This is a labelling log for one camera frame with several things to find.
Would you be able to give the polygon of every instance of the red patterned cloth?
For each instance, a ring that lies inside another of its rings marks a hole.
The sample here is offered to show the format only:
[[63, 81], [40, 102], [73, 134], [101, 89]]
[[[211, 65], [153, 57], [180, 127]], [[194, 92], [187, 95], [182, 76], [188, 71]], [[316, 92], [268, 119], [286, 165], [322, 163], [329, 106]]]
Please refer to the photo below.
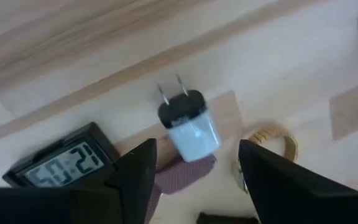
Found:
[[152, 219], [161, 194], [173, 194], [196, 182], [211, 172], [215, 162], [216, 158], [213, 155], [194, 162], [185, 162], [179, 156], [159, 171], [155, 175], [145, 223], [149, 223]]

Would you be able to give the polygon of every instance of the wood grain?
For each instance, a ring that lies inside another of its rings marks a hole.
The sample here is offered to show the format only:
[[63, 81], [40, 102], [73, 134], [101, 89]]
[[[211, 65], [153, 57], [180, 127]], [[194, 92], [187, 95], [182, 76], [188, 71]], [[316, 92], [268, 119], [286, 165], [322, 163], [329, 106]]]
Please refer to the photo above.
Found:
[[206, 1], [74, 1], [0, 35], [0, 91]]
[[306, 6], [326, 0], [282, 0], [264, 6], [246, 14], [225, 26], [203, 34], [189, 42], [168, 49], [160, 54], [145, 59], [133, 66], [118, 71], [98, 82], [88, 85], [70, 95], [55, 100], [34, 112], [24, 115], [0, 126], [0, 139], [9, 134], [21, 131], [35, 123], [59, 114], [75, 105], [93, 99], [119, 85], [130, 82], [149, 72], [183, 60], [225, 40], [246, 32], [254, 27], [270, 22], [278, 17], [289, 15]]
[[0, 0], [0, 35], [77, 0]]
[[[233, 91], [219, 95], [208, 101], [216, 127], [225, 141], [242, 130], [242, 117]], [[120, 155], [124, 155], [147, 138], [157, 139], [157, 166], [163, 167], [178, 155], [178, 151], [167, 135], [162, 124], [155, 124], [133, 136], [115, 143]]]
[[358, 86], [333, 97], [329, 107], [334, 140], [358, 131]]

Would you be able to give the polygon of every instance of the digital clock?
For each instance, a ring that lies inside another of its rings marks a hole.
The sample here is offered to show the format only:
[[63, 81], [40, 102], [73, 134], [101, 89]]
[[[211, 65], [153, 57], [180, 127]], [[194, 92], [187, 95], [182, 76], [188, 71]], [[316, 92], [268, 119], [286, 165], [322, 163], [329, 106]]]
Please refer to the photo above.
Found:
[[13, 187], [101, 187], [119, 153], [95, 123], [21, 159], [3, 175]]

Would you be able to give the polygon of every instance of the clock display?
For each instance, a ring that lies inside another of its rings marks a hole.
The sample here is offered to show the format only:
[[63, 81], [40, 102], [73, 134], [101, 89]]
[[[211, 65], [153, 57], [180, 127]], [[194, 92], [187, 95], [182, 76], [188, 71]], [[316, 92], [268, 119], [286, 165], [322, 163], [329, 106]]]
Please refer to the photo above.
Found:
[[92, 148], [82, 142], [27, 171], [24, 177], [36, 187], [61, 187], [104, 166]]

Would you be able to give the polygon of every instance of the metal prong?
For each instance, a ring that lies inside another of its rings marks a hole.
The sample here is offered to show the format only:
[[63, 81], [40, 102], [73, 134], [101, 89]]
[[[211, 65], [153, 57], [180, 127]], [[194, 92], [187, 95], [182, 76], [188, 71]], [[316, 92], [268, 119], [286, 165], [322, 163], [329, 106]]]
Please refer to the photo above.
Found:
[[178, 82], [179, 82], [179, 84], [180, 84], [180, 86], [181, 86], [181, 89], [182, 89], [183, 92], [186, 94], [186, 96], [188, 96], [188, 94], [187, 94], [187, 89], [186, 89], [185, 85], [183, 84], [183, 82], [181, 81], [181, 79], [180, 79], [180, 77], [179, 77], [178, 74], [177, 74], [177, 79], [178, 79]]
[[161, 93], [162, 98], [163, 98], [163, 100], [165, 101], [165, 103], [166, 103], [167, 105], [169, 105], [169, 100], [168, 100], [168, 98], [165, 96], [164, 92], [162, 91], [162, 88], [161, 88], [161, 85], [160, 85], [160, 84], [158, 84], [158, 90], [160, 90], [160, 93]]

